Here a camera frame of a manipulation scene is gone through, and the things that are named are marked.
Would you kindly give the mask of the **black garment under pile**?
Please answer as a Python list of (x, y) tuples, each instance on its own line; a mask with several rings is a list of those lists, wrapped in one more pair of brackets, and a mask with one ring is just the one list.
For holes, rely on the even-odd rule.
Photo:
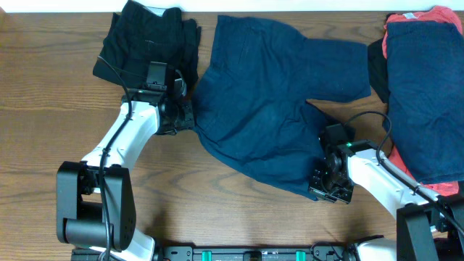
[(383, 39), (378, 39), (368, 46), (368, 72), (370, 86), (377, 93), (379, 99), (389, 102), (387, 61), (383, 54)]

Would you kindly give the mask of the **red garment in pile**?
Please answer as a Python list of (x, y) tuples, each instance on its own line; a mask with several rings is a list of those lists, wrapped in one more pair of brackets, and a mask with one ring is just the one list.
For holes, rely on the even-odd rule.
[[(388, 30), (387, 25), (393, 22), (437, 22), (441, 24), (454, 25), (457, 31), (463, 35), (463, 25), (458, 15), (448, 7), (435, 6), (427, 12), (409, 12), (403, 14), (391, 13), (386, 16), (386, 22), (384, 24), (385, 34), (382, 39), (378, 42), (381, 45), (381, 58), (386, 60), (387, 58), (387, 37)], [(425, 185), (426, 188), (438, 192), (442, 196), (450, 196), (458, 192), (457, 181), (435, 183), (431, 185)]]

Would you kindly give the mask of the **navy blue shorts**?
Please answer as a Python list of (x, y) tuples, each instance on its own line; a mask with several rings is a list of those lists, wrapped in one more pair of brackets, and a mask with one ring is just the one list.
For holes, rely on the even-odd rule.
[(312, 101), (348, 103), (370, 94), (365, 44), (307, 38), (275, 20), (221, 15), (210, 66), (192, 96), (195, 130), (227, 166), (309, 196), (324, 158), (319, 135), (335, 123)]

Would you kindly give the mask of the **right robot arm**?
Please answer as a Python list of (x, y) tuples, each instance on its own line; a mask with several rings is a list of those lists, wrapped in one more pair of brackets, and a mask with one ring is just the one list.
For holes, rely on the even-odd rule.
[(336, 260), (462, 260), (463, 196), (442, 196), (414, 181), (369, 140), (353, 141), (341, 124), (319, 136), (324, 160), (308, 191), (329, 202), (350, 203), (361, 186), (393, 216), (397, 237), (371, 236), (350, 244)]

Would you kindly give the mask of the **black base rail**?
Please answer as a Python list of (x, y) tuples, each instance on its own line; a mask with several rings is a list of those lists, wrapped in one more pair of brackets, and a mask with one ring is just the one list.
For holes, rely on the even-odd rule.
[(164, 261), (337, 261), (356, 260), (342, 246), (316, 245), (309, 248), (192, 248), (170, 246), (153, 260)]

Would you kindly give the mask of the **navy blue garment in pile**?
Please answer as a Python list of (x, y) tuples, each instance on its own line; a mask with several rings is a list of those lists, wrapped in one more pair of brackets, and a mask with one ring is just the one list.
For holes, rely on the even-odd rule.
[(391, 137), (414, 179), (463, 179), (463, 35), (449, 23), (387, 26)]

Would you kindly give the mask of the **folded black shorts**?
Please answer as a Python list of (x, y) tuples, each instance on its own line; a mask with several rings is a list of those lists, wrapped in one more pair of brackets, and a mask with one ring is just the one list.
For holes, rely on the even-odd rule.
[(195, 20), (184, 20), (179, 8), (158, 16), (136, 1), (128, 1), (120, 14), (114, 13), (99, 54), (111, 65), (97, 62), (93, 75), (114, 84), (124, 81), (129, 88), (146, 82), (149, 64), (163, 62), (180, 70), (190, 92), (199, 79), (198, 49), (202, 28)]

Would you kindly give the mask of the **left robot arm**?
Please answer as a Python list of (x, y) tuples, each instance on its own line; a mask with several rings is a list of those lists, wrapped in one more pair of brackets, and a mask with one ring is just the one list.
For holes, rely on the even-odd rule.
[(131, 170), (152, 136), (194, 127), (181, 71), (151, 62), (139, 87), (124, 90), (120, 114), (79, 162), (57, 171), (57, 238), (76, 246), (74, 260), (162, 260), (156, 241), (136, 227)]

